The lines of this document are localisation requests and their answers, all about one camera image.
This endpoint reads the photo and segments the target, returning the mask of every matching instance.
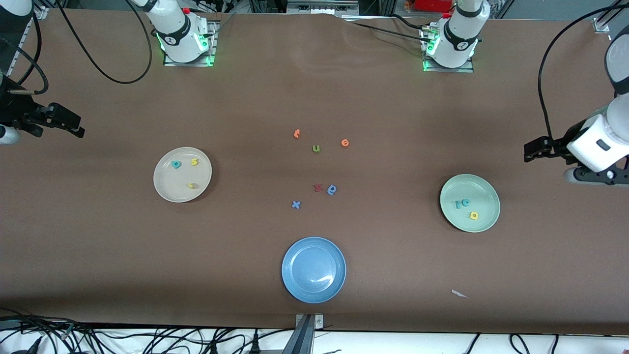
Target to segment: plate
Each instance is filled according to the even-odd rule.
[[[464,199],[469,201],[468,206],[461,203]],[[500,215],[500,199],[496,190],[489,182],[473,174],[450,178],[441,189],[440,203],[445,218],[467,232],[488,230]],[[477,220],[470,217],[473,212],[477,213]]]
[[[179,161],[179,168],[173,166]],[[164,155],[153,173],[153,185],[162,198],[173,203],[188,202],[200,196],[212,178],[208,156],[193,147],[180,147]]]
[[[288,249],[282,262],[282,279],[297,300],[320,304],[333,298],[345,283],[343,253],[322,237],[307,237]]]

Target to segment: cable connector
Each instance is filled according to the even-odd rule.
[[[256,329],[253,333],[253,340],[251,341],[251,350],[249,350],[249,354],[260,354],[262,350],[260,350],[260,344],[258,343],[258,330]]]

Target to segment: white plate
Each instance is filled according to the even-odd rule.
[[[198,159],[196,166],[192,165],[192,159]],[[175,169],[173,161],[180,161],[181,166]],[[211,178],[212,164],[208,156],[193,147],[180,147],[164,155],[157,163],[153,184],[162,198],[173,203],[183,203],[200,196]]]

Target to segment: white floor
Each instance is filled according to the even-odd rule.
[[[182,335],[189,332],[182,330],[176,334]],[[268,333],[271,330],[261,330],[259,334]],[[154,329],[126,329],[106,330],[112,335],[128,335],[134,333],[154,334]],[[0,340],[9,332],[0,333]],[[202,330],[203,338],[207,341],[212,338],[213,329]],[[260,340],[260,348],[263,350],[283,349],[288,341],[291,331],[277,333]],[[249,341],[253,335],[252,329],[237,330],[229,334],[244,334]],[[39,338],[36,333],[20,335],[16,334],[8,338],[0,345],[0,354],[10,354],[17,350],[27,350],[33,342]],[[523,339],[531,354],[550,354],[554,337],[552,335],[523,335]],[[467,351],[474,334],[458,333],[364,333],[364,332],[317,332],[314,341],[313,354],[325,354],[341,350],[341,354],[365,354],[365,353],[414,353],[414,354],[463,354]],[[124,340],[112,340],[104,335],[99,339],[119,354],[141,354],[151,341],[151,337],[134,337]],[[199,335],[190,336],[191,340],[200,339]],[[164,340],[155,349],[154,353],[161,353],[174,341]],[[218,345],[219,354],[232,354],[242,346],[242,338],[235,338]],[[519,341],[515,341],[519,351],[526,353]],[[88,352],[86,343],[82,344],[83,352]],[[197,344],[185,343],[191,353],[199,353],[201,347]],[[67,354],[68,350],[60,346],[59,354]],[[604,337],[604,336],[561,336],[555,354],[622,354],[629,348],[629,338]],[[171,354],[188,354],[185,348],[169,351]],[[482,334],[472,354],[516,354],[509,344],[508,334]],[[50,340],[44,337],[38,354],[54,354]]]

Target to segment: white robot link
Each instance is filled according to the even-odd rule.
[[[437,28],[434,43],[426,54],[437,64],[457,68],[474,55],[478,35],[489,18],[487,0],[459,0],[450,18],[442,18],[431,27]]]
[[[573,125],[563,138],[539,137],[525,145],[525,162],[539,157],[563,157],[564,176],[573,183],[629,185],[629,26],[614,38],[605,53],[605,69],[615,98],[585,120]]]
[[[146,12],[157,32],[162,50],[173,60],[187,63],[209,49],[208,20],[188,9],[177,0],[132,0]]]

